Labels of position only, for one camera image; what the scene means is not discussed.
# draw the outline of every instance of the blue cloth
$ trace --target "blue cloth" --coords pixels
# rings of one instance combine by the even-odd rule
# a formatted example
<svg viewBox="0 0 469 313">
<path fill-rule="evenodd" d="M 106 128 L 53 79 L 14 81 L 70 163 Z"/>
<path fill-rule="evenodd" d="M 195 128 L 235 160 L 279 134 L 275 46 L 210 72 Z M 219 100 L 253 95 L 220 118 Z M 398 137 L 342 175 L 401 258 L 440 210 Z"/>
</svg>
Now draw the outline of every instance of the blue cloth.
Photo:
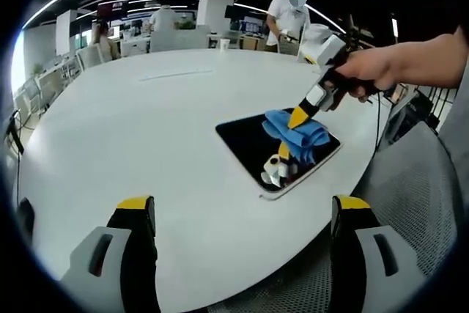
<svg viewBox="0 0 469 313">
<path fill-rule="evenodd" d="M 294 129 L 288 128 L 290 113 L 271 110 L 265 113 L 266 121 L 262 127 L 269 136 L 285 142 L 291 155 L 301 164 L 314 163 L 313 147 L 330 142 L 328 131 L 314 120 L 309 120 Z"/>
</svg>

